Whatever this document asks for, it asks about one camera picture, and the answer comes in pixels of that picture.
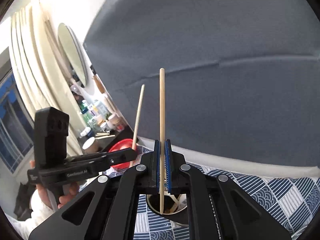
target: white sleeve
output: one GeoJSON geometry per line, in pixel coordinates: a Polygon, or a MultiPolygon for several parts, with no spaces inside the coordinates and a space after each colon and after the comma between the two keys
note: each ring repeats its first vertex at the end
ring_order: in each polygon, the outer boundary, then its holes
{"type": "Polygon", "coordinates": [[[6,215],[14,229],[24,240],[28,240],[31,231],[53,214],[53,210],[41,201],[38,190],[31,197],[31,209],[33,210],[31,218],[26,221],[17,221],[6,215]]]}

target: human hand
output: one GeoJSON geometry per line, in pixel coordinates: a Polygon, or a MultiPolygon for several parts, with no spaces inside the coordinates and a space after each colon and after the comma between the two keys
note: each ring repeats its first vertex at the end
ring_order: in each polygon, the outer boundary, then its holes
{"type": "MultiPolygon", "coordinates": [[[[35,161],[30,161],[30,166],[31,168],[34,168],[36,166],[35,161]]],[[[44,186],[42,186],[42,184],[36,184],[36,189],[38,190],[38,194],[41,201],[46,206],[52,209],[52,206],[48,197],[47,189],[44,186]]],[[[76,182],[71,183],[69,188],[69,194],[59,197],[60,204],[58,204],[58,208],[61,208],[63,205],[67,204],[71,199],[73,199],[78,194],[78,192],[79,192],[79,185],[76,182]]]]}

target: gray fabric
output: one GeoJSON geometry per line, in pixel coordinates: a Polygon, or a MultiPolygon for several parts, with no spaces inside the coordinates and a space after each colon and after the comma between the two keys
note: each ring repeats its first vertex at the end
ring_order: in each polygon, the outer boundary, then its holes
{"type": "Polygon", "coordinates": [[[139,135],[229,158],[319,164],[320,23],[306,0],[106,0],[84,42],[139,135]]]}

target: silver screw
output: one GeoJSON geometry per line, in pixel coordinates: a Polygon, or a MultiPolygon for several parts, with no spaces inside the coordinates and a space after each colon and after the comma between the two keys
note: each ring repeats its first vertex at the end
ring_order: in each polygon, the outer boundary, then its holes
{"type": "Polygon", "coordinates": [[[221,174],[221,175],[219,175],[218,179],[222,182],[226,182],[228,180],[228,176],[221,174]]]}
{"type": "Polygon", "coordinates": [[[108,180],[108,177],[106,175],[101,175],[98,178],[98,182],[100,182],[100,183],[105,183],[107,180],[108,180]]]}
{"type": "Polygon", "coordinates": [[[189,164],[182,164],[181,166],[180,166],[180,169],[182,169],[183,171],[188,171],[188,170],[190,170],[190,165],[189,164]]]}
{"type": "Polygon", "coordinates": [[[137,167],[136,167],[136,170],[137,170],[137,171],[144,171],[145,169],[146,169],[146,166],[143,165],[143,164],[139,164],[139,165],[137,165],[137,167]]]}

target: window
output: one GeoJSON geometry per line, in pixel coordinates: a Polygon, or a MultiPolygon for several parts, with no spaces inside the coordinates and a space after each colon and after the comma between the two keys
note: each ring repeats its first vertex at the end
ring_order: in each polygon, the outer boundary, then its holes
{"type": "Polygon", "coordinates": [[[32,148],[33,121],[9,71],[0,82],[0,158],[14,173],[32,148]]]}

